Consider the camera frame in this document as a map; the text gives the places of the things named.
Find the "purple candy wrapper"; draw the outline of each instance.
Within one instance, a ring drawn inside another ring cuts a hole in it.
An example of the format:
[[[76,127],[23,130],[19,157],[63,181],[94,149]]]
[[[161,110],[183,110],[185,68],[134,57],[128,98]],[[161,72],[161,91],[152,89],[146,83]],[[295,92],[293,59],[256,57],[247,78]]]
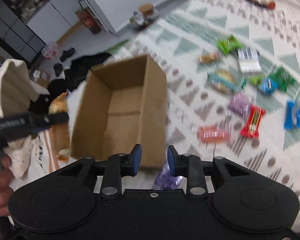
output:
[[[244,93],[237,93],[230,100],[228,108],[246,119],[249,116],[252,101],[252,98],[248,98]]]
[[[165,161],[162,171],[154,181],[153,189],[176,189],[183,179],[182,176],[173,177],[168,162]]]

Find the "finger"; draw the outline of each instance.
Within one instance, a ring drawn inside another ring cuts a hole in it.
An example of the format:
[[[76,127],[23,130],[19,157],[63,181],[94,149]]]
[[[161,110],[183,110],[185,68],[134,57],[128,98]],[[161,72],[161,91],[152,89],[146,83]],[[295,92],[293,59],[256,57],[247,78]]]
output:
[[[9,215],[8,207],[0,208],[0,217],[7,217]]]
[[[6,190],[0,192],[0,208],[7,206],[8,200],[13,192],[14,191],[11,188],[7,188]]]
[[[14,178],[14,175],[10,169],[0,171],[0,191],[8,188],[8,185]]]
[[[12,160],[8,155],[6,155],[2,158],[2,165],[5,169],[7,169],[8,167],[10,167],[12,165]]]

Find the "baseboard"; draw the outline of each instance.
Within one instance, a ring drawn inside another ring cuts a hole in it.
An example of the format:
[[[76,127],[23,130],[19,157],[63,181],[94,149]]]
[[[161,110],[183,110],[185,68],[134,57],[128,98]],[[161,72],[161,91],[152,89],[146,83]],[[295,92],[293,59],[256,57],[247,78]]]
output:
[[[82,25],[83,25],[82,22],[78,21],[66,33],[64,33],[63,36],[57,40],[56,43],[62,45],[62,43],[65,42],[65,40],[68,37],[70,37],[73,33],[75,33]]]
[[[156,7],[162,6],[163,4],[165,4],[165,3],[169,2],[169,1],[170,0],[160,0],[160,1],[156,2],[156,3],[154,3],[153,6],[154,6],[154,8],[156,8]],[[122,32],[125,31],[126,28],[129,28],[129,26],[128,26],[129,23],[130,23],[129,21],[126,21],[124,24],[122,24],[119,28],[116,29],[116,32],[117,32],[117,34],[119,36],[120,36],[120,34]]]

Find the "gray floor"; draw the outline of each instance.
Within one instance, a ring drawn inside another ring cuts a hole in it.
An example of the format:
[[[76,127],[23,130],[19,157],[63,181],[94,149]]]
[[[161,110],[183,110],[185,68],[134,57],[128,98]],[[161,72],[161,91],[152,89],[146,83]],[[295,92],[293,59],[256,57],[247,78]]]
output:
[[[162,17],[167,15],[173,9],[179,7],[185,1],[186,0],[169,0],[156,8],[159,10],[159,14]],[[97,35],[93,35],[88,28],[82,26],[62,44],[59,55],[52,60],[44,60],[39,69],[44,69],[46,72],[48,72],[51,75],[51,80],[53,80],[56,78],[53,66],[56,63],[60,63],[60,55],[63,49],[69,49],[73,47],[77,51],[73,57],[62,63],[63,67],[66,67],[71,65],[71,60],[74,58],[102,52],[115,45],[119,41],[132,38],[135,34],[136,32],[126,27],[118,33],[118,36],[112,35],[105,31],[102,31]]]

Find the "tablecloth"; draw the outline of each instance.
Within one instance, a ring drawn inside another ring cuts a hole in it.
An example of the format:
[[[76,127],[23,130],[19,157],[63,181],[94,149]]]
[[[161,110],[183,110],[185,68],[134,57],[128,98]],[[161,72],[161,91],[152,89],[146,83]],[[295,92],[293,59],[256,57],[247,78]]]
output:
[[[283,129],[287,99],[300,103],[300,0],[274,1],[276,9],[269,11],[245,0],[188,0],[133,38],[114,58],[120,60],[149,53],[166,73],[167,145],[174,145],[180,154],[195,154],[202,160],[211,161],[214,156],[226,157],[286,185],[300,200],[300,130],[291,132]],[[207,73],[217,68],[227,69],[234,76],[239,76],[236,59],[229,56],[206,66],[196,60],[201,53],[215,51],[216,41],[230,34],[242,44],[260,51],[264,74],[283,65],[297,80],[286,94],[275,92],[272,97],[257,93],[250,85],[245,87],[245,93],[267,112],[260,124],[259,139],[240,137],[244,120],[235,115],[225,115],[230,97],[205,87]],[[84,86],[83,82],[68,98],[70,133]],[[200,126],[224,120],[233,126],[232,146],[198,141],[197,130]],[[47,148],[44,145],[42,151],[46,152]],[[27,179],[34,180],[33,177],[39,176],[34,174],[35,169],[41,169],[41,174],[49,172],[47,156],[42,154],[31,159]],[[136,178],[123,178],[122,186],[149,188],[157,174],[155,171],[140,171]],[[293,229],[300,231],[300,212]]]

